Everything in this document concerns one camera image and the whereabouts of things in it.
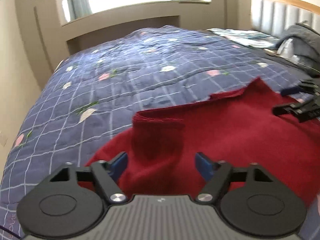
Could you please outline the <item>padded headboard with wood frame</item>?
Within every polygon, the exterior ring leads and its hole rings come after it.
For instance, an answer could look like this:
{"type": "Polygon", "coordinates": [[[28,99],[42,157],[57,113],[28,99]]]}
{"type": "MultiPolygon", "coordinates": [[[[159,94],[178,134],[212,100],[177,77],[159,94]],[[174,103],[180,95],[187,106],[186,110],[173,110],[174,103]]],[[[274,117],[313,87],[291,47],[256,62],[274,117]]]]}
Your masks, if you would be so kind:
{"type": "Polygon", "coordinates": [[[319,7],[301,0],[251,0],[250,17],[253,30],[274,37],[296,23],[319,32],[319,7]]]}

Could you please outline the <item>blue plaid floral quilt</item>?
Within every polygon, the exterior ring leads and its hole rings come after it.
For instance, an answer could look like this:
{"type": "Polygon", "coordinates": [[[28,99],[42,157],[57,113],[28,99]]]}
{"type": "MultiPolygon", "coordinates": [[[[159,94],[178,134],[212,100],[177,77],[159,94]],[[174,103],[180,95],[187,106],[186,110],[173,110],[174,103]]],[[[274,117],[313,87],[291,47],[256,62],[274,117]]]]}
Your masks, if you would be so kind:
{"type": "Polygon", "coordinates": [[[1,182],[1,239],[22,233],[20,199],[60,165],[87,163],[140,110],[206,100],[261,77],[273,90],[302,69],[208,31],[145,28],[63,60],[23,120],[1,182]]]}

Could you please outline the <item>grey clothes pile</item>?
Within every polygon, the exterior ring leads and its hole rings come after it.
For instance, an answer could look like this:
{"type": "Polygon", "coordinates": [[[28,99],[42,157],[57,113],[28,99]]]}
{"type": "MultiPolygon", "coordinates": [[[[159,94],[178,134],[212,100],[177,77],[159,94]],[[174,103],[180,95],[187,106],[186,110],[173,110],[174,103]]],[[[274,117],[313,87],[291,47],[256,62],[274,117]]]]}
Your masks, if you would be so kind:
{"type": "Polygon", "coordinates": [[[285,29],[268,47],[274,56],[311,77],[319,77],[319,32],[304,23],[285,29]]]}

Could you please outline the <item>red sweater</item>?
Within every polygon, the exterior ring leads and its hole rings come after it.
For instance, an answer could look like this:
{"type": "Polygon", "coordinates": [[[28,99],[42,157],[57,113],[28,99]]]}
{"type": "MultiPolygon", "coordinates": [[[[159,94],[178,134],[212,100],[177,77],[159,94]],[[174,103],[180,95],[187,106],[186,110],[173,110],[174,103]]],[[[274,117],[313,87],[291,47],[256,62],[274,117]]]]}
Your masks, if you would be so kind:
{"type": "Polygon", "coordinates": [[[91,162],[126,152],[118,184],[128,196],[197,195],[204,186],[195,168],[198,152],[236,167],[258,163],[309,205],[319,193],[319,121],[272,114],[273,106],[292,102],[255,79],[206,101],[140,111],[91,162]]]}

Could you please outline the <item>light patterned pillow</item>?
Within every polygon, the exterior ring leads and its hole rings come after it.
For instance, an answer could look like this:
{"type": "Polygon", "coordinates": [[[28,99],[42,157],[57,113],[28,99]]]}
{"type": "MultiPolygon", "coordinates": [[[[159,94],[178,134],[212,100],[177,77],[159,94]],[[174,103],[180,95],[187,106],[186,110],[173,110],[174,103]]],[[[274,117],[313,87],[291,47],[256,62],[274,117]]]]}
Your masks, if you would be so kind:
{"type": "Polygon", "coordinates": [[[215,35],[227,38],[230,41],[249,48],[274,48],[276,43],[279,41],[279,39],[276,37],[254,30],[234,30],[220,28],[210,28],[207,30],[215,35]]]}

